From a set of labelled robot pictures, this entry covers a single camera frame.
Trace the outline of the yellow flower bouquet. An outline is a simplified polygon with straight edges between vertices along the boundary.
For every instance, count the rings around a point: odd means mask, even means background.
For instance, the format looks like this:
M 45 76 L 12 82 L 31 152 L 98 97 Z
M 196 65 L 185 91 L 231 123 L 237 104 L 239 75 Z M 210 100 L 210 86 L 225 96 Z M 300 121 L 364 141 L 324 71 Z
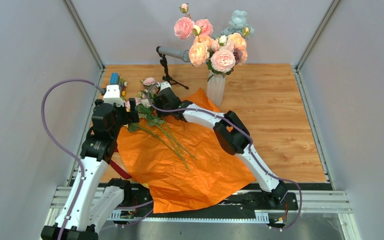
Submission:
M 141 126 L 139 123 L 130 123 L 127 127 L 128 131 L 134 133 L 141 130 L 159 140 L 183 162 L 189 171 L 190 168 L 186 162 L 185 154 L 188 154 L 194 160 L 196 157 L 176 140 L 168 122 L 162 116 L 158 116 L 156 110 L 151 105 L 151 98 L 155 97 L 158 92 L 157 87 L 151 88 L 151 86 L 157 84 L 158 81 L 153 77 L 148 77 L 142 79 L 140 83 L 143 86 L 143 90 L 139 91 L 135 98 L 135 107 L 131 107 L 128 101 L 124 103 L 128 110 L 136 110 L 138 112 L 139 118 L 146 121 L 146 126 Z

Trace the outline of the peach rose flower stem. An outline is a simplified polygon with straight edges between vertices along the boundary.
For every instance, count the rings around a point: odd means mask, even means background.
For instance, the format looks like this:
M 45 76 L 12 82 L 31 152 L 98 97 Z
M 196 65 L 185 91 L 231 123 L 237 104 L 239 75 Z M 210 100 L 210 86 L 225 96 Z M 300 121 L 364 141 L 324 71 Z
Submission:
M 195 67 L 204 64 L 210 58 L 210 50 L 214 40 L 202 33 L 202 29 L 198 25 L 192 28 L 195 39 L 189 49 L 188 57 L 191 64 Z

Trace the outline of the orange yellow wrapping paper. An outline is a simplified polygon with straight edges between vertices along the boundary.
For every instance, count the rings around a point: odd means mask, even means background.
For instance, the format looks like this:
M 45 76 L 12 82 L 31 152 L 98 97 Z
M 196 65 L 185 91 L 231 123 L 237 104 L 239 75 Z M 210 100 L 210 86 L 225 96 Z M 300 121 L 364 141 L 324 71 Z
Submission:
M 216 205 L 255 180 L 236 156 L 227 154 L 212 129 L 166 119 L 163 129 L 146 120 L 129 132 L 123 127 L 117 147 L 132 178 L 147 184 L 156 214 Z

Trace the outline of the pale pink rose stem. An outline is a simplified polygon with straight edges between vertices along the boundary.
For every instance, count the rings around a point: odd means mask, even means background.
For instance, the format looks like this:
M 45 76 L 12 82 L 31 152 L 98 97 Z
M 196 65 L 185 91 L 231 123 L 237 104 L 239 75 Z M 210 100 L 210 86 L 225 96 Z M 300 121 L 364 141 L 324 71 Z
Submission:
M 234 44 L 229 40 L 228 36 L 222 35 L 209 45 L 209 59 L 206 62 L 210 74 L 207 81 L 209 82 L 215 76 L 226 77 L 230 75 L 237 59 L 234 54 Z

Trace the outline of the pink rose flower stem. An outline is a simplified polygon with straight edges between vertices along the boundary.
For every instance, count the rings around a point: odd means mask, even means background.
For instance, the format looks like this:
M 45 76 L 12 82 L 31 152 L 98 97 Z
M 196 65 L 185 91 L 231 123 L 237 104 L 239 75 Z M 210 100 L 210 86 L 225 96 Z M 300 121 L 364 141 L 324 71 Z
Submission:
M 208 36 L 210 37 L 214 28 L 211 22 L 204 18 L 199 19 L 197 21 L 193 21 L 191 14 L 189 13 L 189 4 L 182 3 L 179 6 L 180 12 L 183 14 L 174 24 L 173 31 L 174 35 L 181 39 L 186 40 L 192 36 L 200 37 L 200 36 Z

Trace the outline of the light blue flower stem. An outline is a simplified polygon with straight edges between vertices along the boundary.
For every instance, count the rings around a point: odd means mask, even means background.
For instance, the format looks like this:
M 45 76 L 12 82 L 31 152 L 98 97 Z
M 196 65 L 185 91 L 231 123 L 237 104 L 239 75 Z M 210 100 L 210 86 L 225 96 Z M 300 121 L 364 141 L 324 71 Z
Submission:
M 228 24 L 229 27 L 221 31 L 221 36 L 238 33 L 245 39 L 250 39 L 255 33 L 255 29 L 248 23 L 248 13 L 245 10 L 235 10 Z

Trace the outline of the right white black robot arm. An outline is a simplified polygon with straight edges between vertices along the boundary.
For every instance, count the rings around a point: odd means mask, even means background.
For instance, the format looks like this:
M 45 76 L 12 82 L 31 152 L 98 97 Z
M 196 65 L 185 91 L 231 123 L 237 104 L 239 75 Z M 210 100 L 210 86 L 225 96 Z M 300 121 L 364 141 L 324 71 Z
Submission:
M 227 154 L 241 159 L 260 189 L 267 192 L 266 204 L 278 209 L 285 203 L 288 190 L 284 180 L 276 176 L 259 156 L 248 129 L 233 111 L 214 112 L 191 101 L 181 101 L 170 87 L 160 90 L 151 100 L 159 114 L 172 115 L 177 120 L 212 129 L 221 148 Z

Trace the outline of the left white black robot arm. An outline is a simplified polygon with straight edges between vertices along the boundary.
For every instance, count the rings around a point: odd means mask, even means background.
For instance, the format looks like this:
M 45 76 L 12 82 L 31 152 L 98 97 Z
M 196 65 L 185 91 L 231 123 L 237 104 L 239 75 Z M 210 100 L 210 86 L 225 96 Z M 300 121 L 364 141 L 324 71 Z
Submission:
M 97 240 L 99 232 L 115 208 L 129 206 L 133 193 L 129 183 L 112 179 L 96 203 L 93 198 L 110 165 L 123 126 L 138 123 L 136 111 L 127 111 L 122 98 L 95 101 L 91 127 L 81 146 L 79 169 L 74 183 L 52 226 L 43 227 L 43 240 Z

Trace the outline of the white ribbed vase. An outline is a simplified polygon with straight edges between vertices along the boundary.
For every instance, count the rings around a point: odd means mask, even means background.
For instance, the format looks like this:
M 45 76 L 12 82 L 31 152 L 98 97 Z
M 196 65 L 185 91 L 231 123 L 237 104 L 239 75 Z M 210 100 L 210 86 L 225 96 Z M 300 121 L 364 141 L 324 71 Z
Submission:
M 206 95 L 216 105 L 222 103 L 226 78 L 221 74 L 215 74 L 212 71 L 208 75 Z

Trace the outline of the orange flowers in vase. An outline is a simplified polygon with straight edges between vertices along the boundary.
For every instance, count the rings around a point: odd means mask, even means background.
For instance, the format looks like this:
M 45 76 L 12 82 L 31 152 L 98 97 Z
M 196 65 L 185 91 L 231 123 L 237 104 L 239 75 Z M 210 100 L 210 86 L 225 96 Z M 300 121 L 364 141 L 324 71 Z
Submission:
M 236 65 L 243 65 L 248 59 L 247 41 L 238 32 L 228 35 L 228 40 L 233 43 L 233 55 Z

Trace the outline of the colourful toy block train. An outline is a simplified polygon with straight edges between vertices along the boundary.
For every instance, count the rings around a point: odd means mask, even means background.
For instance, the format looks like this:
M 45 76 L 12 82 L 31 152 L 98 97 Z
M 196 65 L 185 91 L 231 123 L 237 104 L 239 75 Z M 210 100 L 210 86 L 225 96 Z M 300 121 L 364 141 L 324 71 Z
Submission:
M 127 95 L 126 88 L 128 83 L 121 78 L 117 72 L 113 72 L 110 75 L 109 85 L 118 85 L 120 87 L 121 96 L 125 97 Z

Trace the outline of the silver microphone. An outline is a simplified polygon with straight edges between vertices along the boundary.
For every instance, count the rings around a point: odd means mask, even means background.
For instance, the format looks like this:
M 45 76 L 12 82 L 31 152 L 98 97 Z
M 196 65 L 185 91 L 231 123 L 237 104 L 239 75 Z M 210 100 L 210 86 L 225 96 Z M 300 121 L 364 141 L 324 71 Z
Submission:
M 172 47 L 157 46 L 156 52 L 160 57 L 172 57 L 179 60 L 182 60 L 185 63 L 190 63 L 189 50 L 175 49 Z

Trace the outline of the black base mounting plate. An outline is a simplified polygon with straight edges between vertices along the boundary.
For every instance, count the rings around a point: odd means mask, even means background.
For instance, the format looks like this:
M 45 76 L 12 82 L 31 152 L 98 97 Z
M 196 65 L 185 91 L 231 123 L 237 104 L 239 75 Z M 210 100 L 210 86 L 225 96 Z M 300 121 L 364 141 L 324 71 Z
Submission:
M 276 204 L 268 200 L 269 193 L 262 190 L 252 189 L 256 184 L 252 183 L 246 186 L 244 192 L 238 194 L 232 194 L 226 199 L 222 200 L 216 205 L 198 209 L 198 210 L 186 210 L 179 212 L 168 213 L 151 213 L 149 218 L 169 218 L 169 219 L 255 219 L 255 211 L 295 211 L 299 209 L 299 202 L 297 201 L 296 194 L 288 192 L 281 204 Z M 130 205 L 138 205 L 145 203 L 145 200 L 150 200 L 149 189 L 140 186 L 139 188 L 133 188 L 132 199 L 128 202 Z M 153 208 L 153 203 L 140 207 L 138 210 L 121 211 L 121 217 L 116 219 L 139 219 L 147 214 Z

